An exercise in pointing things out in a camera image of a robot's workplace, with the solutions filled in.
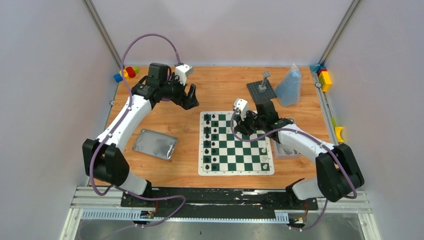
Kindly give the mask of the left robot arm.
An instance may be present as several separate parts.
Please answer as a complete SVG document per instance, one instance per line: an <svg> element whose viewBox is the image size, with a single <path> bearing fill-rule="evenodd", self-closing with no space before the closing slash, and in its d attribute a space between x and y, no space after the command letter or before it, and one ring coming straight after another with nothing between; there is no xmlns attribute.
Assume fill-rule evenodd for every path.
<svg viewBox="0 0 424 240"><path fill-rule="evenodd" d="M149 206L153 201L151 182L131 172L124 157L125 147L139 123L163 99L169 99L185 110L199 106L196 85L188 92L187 79L194 68L180 63L174 71L162 63L151 63L148 73L135 84L125 105L112 123L95 139L86 139L82 144L84 170L93 184L97 179L126 192L134 194L140 206Z"/></svg>

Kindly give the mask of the silver metal tin box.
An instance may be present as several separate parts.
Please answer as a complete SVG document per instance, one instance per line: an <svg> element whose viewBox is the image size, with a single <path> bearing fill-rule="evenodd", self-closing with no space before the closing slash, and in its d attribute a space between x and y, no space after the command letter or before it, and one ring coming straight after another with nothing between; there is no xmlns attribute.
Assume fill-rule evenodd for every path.
<svg viewBox="0 0 424 240"><path fill-rule="evenodd" d="M277 127L281 127L281 124L288 124L288 122L292 122L293 124L296 123L294 118L284 118L286 120L279 120L277 122L275 122L274 124L277 125ZM271 145L272 145L272 150L273 150L273 157L275 159L298 159L300 158L301 154L296 151L294 148L286 145L286 144L282 144L282 143L278 143L274 140L274 138L272 138L272 140L270 140Z"/></svg>

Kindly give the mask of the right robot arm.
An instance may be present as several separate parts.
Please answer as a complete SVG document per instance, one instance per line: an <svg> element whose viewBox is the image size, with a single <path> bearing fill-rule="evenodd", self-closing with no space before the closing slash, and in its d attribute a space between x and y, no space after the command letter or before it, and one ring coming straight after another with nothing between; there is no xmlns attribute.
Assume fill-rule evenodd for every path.
<svg viewBox="0 0 424 240"><path fill-rule="evenodd" d="M268 137L286 145L315 164L316 176L302 178L286 187L286 204L298 209L307 199L325 198L337 202L342 198L355 199L357 189L365 180L352 149L345 143L339 145L320 140L301 130L292 120L279 117L271 100L258 103L256 111L248 102L238 98L233 104L230 130L250 136L263 131L261 140Z"/></svg>

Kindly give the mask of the green white chess board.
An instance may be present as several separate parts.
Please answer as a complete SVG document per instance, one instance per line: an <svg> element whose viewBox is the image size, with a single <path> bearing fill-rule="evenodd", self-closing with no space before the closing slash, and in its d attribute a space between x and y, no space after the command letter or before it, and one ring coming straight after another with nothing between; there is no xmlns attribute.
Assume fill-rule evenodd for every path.
<svg viewBox="0 0 424 240"><path fill-rule="evenodd" d="M230 129L232 111L202 111L199 115L198 174L200 176L271 176L275 173L270 140L255 130L236 138Z"/></svg>

